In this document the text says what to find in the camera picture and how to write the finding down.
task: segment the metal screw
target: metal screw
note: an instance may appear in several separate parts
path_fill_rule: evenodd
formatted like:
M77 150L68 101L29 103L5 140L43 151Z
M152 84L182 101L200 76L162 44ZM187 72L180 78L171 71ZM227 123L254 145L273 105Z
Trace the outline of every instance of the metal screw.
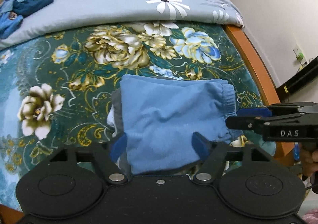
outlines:
M114 182L120 182L125 179L125 176L123 174L111 174L109 179Z
M159 179L159 180L157 180L157 182L156 182L157 184L164 184L165 183L165 181L164 180L162 180L162 179Z
M200 173L200 174L197 174L196 178L200 181L209 181L212 176L208 173Z

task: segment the blue clothing pile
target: blue clothing pile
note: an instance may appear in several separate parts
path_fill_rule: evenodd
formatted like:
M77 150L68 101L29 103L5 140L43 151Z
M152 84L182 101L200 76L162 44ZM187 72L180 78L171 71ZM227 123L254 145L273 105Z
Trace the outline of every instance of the blue clothing pile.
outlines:
M126 74L120 88L127 143L121 138L117 142L127 145L132 174L197 162L200 158L191 144L194 132L226 143L243 134L225 126L225 119L236 115L234 88L226 80L179 81Z
M0 7L0 39L16 31L23 18L30 16L54 0L4 0Z

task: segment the floral bedsheet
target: floral bedsheet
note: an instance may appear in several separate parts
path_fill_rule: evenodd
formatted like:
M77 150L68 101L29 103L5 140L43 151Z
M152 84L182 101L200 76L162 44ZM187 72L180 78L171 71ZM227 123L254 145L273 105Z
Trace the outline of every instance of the floral bedsheet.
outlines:
M0 53L0 203L18 209L19 178L66 142L110 141L110 95L124 74L222 78L237 108L262 106L220 25L131 22L41 36ZM249 134L248 139L260 140Z

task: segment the round black pad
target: round black pad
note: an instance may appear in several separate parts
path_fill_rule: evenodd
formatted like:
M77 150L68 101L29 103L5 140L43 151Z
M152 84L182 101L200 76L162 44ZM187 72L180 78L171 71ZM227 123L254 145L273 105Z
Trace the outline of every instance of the round black pad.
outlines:
M274 176L255 175L246 180L246 187L255 194L268 196L280 192L283 189L283 183Z
M42 193L52 196L63 195L73 190L75 180L70 176L51 175L44 177L39 182L39 189Z
M305 197L303 182L275 164L251 164L225 174L219 191L233 210L272 219L297 212Z
M66 166L63 162L35 168L16 186L23 212L55 219L82 213L102 193L103 184L95 173L78 166Z

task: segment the white daisy pattern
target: white daisy pattern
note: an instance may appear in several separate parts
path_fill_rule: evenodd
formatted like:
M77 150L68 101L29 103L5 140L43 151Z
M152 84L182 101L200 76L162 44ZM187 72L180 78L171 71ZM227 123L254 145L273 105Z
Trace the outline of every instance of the white daisy pattern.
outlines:
M170 11L170 20L175 20L177 18L176 9L179 11L182 18L185 18L187 16L187 12L184 10L184 8L190 10L190 7L180 2L182 2L182 0L148 0L147 1L148 4L159 3L156 7L156 10L160 14L163 14L167 5Z
M3 64L7 64L13 55L14 55L14 52L12 52L10 50L7 50L3 54L1 54L0 55L0 67L2 67Z
M225 10L225 8L228 7L228 5L223 3L223 4L221 4L221 7Z
M243 22L243 19L241 17L241 15L239 13L235 13L236 14L236 19L238 20L238 24L242 27L244 27L244 22Z

